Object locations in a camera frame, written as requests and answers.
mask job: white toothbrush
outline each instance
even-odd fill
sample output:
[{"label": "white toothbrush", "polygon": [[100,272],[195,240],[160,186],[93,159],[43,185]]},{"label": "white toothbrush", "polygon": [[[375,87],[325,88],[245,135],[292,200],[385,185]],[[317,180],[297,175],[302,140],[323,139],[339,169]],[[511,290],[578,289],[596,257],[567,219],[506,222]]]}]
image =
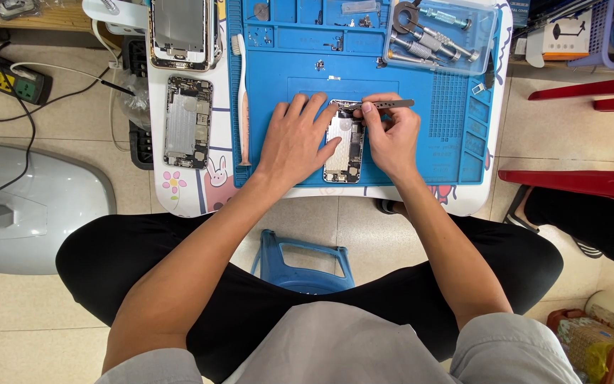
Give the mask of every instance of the white toothbrush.
[{"label": "white toothbrush", "polygon": [[238,165],[252,165],[248,158],[248,143],[251,138],[251,122],[248,116],[248,93],[246,92],[246,42],[242,34],[231,36],[231,51],[241,57],[241,82],[238,86],[236,112],[238,130],[241,138],[241,162]]}]

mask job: white desk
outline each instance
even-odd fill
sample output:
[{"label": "white desk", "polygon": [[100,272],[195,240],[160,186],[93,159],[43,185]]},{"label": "white desk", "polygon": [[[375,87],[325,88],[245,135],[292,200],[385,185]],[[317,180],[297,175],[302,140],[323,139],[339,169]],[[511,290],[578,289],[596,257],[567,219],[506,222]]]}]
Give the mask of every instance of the white desk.
[{"label": "white desk", "polygon": [[[489,137],[487,149],[489,151],[485,164],[485,173],[481,185],[442,185],[429,187],[448,213],[465,216],[472,214],[482,207],[487,196],[492,179],[492,160],[497,143],[499,118],[501,117],[501,101],[503,99],[506,67],[512,31],[512,14],[506,1],[498,0],[495,7],[503,11],[501,22],[501,36],[499,58],[495,62],[496,80],[494,85],[494,99],[490,118]],[[103,20],[104,13],[90,14],[90,17]],[[226,12],[220,12],[222,19],[223,36],[226,39]],[[118,21],[131,25],[129,20]],[[153,161],[155,170],[156,194],[160,204],[170,213],[181,217],[196,217],[201,214],[214,212],[224,204],[237,189],[233,185],[233,157],[231,152],[231,115],[228,97],[228,73],[226,56],[229,54],[225,45],[224,54],[217,67],[206,73],[186,73],[176,70],[162,70],[148,66],[148,83],[151,100],[151,132],[153,134]],[[210,132],[209,171],[216,171],[226,175],[226,182],[210,183],[208,170],[192,170],[183,167],[171,167],[163,160],[165,146],[165,113],[166,88],[169,76],[189,75],[198,79],[207,79],[214,84],[214,100],[212,112],[212,128]],[[292,188],[284,198],[302,196],[366,196],[401,200],[395,187],[325,187],[325,188]]]}]

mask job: tiled floor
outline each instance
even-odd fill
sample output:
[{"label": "tiled floor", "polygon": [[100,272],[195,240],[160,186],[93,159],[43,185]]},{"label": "tiled floor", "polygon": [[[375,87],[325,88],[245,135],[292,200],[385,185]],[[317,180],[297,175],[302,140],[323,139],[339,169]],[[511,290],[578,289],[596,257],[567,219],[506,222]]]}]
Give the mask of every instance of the tiled floor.
[{"label": "tiled floor", "polygon": [[[97,50],[52,47],[9,47],[6,55],[72,63],[74,68],[90,73],[99,73],[109,57]],[[52,97],[90,83],[72,73],[49,73],[55,80]],[[507,79],[494,170],[614,169],[614,113],[595,112],[583,99],[536,105],[527,101],[534,90],[562,85],[567,83]],[[75,157],[103,170],[115,188],[118,213],[164,212],[155,198],[152,172],[138,170],[129,154],[113,147],[107,100],[108,89],[97,86],[36,113],[35,147]],[[0,94],[0,118],[19,113],[13,98]],[[117,112],[114,121],[116,136],[127,147],[126,118]],[[27,143],[29,133],[25,119],[0,123],[0,144]],[[495,176],[490,196],[475,216],[500,221],[517,186]],[[426,260],[411,225],[398,215],[378,213],[366,198],[280,201],[246,237],[232,262],[246,270],[251,267],[263,228],[281,236],[346,246],[358,284]],[[570,237],[555,228],[543,227],[541,234],[560,249],[565,269],[544,301],[527,316],[545,320],[552,310],[583,306],[597,290],[614,290],[614,262],[584,257]],[[336,269],[328,259],[296,256],[290,263],[325,271]],[[89,383],[98,377],[107,333],[107,327],[75,304],[58,276],[0,275],[0,383]]]}]

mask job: black plastic crate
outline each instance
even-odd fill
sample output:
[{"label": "black plastic crate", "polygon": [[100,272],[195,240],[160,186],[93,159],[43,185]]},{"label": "black plastic crate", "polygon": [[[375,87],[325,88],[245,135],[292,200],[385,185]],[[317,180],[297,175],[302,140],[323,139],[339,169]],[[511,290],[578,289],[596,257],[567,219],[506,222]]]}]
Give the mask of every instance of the black plastic crate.
[{"label": "black plastic crate", "polygon": [[[142,36],[125,36],[122,42],[122,64],[139,77],[148,77],[146,40]],[[141,170],[153,170],[151,133],[130,121],[132,162]]]}]

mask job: power strip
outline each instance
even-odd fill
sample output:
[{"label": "power strip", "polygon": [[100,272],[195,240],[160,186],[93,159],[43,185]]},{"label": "power strip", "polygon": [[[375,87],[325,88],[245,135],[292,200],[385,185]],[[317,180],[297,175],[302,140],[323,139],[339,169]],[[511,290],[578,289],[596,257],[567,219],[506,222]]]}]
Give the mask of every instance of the power strip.
[{"label": "power strip", "polygon": [[[13,64],[12,61],[0,56],[0,66],[4,69],[4,73],[0,72],[0,92],[12,97],[16,97],[14,94],[16,92],[22,100],[35,105],[42,105],[47,102],[53,83],[51,76],[24,66],[15,67],[16,73],[13,73],[9,69],[11,64]],[[4,75],[8,78],[13,89],[6,83]]]}]

